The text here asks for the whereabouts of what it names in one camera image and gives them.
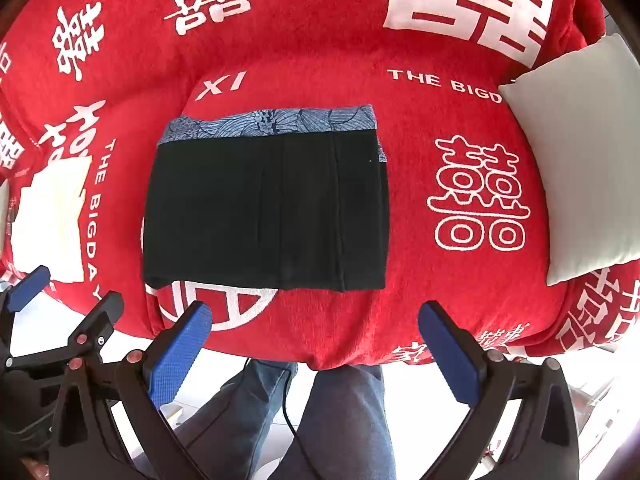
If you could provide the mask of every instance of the jeans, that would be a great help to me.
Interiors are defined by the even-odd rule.
[[[295,363],[251,360],[175,434],[210,480],[250,480]],[[323,480],[395,480],[380,366],[318,372],[298,436]],[[136,467],[154,478],[144,455]],[[294,440],[270,480],[318,480]]]

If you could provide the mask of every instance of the black garment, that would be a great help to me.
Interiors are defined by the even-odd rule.
[[[160,144],[145,282],[384,288],[388,190],[378,159],[375,130]]]

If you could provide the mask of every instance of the screw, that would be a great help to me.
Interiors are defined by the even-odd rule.
[[[72,370],[78,370],[78,368],[82,367],[82,364],[84,364],[84,361],[81,357],[74,357],[73,359],[71,359],[71,361],[69,361],[69,368],[71,368]]]
[[[556,361],[553,358],[549,358],[545,361],[545,364],[551,368],[552,370],[559,370],[560,369],[560,363],[558,361]]]
[[[493,361],[494,363],[504,361],[504,355],[502,355],[502,352],[498,352],[493,348],[487,351],[486,356],[489,358],[489,361]]]
[[[142,358],[145,356],[145,353],[142,350],[132,350],[127,354],[127,361],[130,363],[138,363],[142,361]]]

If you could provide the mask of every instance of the blue floral fabric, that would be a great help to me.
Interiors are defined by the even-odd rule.
[[[352,108],[281,108],[256,110],[214,121],[199,121],[181,116],[167,125],[158,144],[176,140],[221,137],[352,132],[375,130],[377,127],[371,105]],[[380,162],[386,162],[380,140],[378,140],[378,159]]]

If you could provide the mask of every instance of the blue textured pad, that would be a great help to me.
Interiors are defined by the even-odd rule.
[[[201,304],[151,372],[149,397],[159,410],[173,402],[211,332],[211,310]]]
[[[480,401],[478,371],[429,303],[420,309],[418,328],[453,396],[473,408]]]
[[[9,300],[6,304],[7,310],[9,312],[20,312],[43,288],[49,285],[50,279],[49,269],[42,265],[39,266],[9,291]]]

